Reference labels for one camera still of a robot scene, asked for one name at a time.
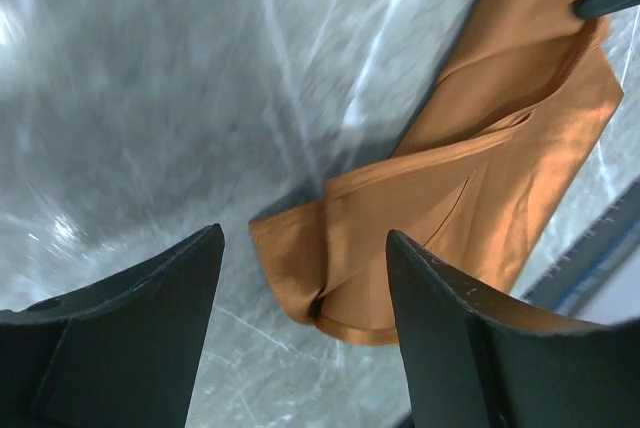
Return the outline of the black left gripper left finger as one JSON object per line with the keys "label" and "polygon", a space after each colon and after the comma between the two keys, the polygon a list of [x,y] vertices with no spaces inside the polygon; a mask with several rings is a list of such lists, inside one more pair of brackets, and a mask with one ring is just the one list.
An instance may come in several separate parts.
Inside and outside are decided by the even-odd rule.
{"label": "black left gripper left finger", "polygon": [[1,314],[5,427],[182,427],[224,251],[208,225],[86,287]]}

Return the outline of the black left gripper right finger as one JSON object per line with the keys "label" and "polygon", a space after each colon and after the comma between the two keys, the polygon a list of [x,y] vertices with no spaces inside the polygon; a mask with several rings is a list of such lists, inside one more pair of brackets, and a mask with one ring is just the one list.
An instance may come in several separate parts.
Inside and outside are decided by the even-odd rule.
{"label": "black left gripper right finger", "polygon": [[393,230],[386,260],[412,427],[635,427],[639,324],[517,300]]}

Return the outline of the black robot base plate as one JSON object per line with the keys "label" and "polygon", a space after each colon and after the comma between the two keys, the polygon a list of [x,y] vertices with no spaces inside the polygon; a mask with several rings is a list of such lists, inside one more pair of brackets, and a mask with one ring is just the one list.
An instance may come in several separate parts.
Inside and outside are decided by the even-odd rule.
{"label": "black robot base plate", "polygon": [[639,317],[639,183],[629,188],[523,296],[602,325]]}

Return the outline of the orange cloth napkin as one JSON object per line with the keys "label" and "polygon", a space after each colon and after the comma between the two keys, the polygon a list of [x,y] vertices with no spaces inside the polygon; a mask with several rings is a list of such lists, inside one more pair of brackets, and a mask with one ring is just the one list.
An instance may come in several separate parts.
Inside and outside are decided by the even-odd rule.
{"label": "orange cloth napkin", "polygon": [[385,244],[400,230],[502,292],[513,287],[623,92],[608,22],[575,0],[477,0],[392,155],[250,231],[281,309],[355,344],[397,340]]}

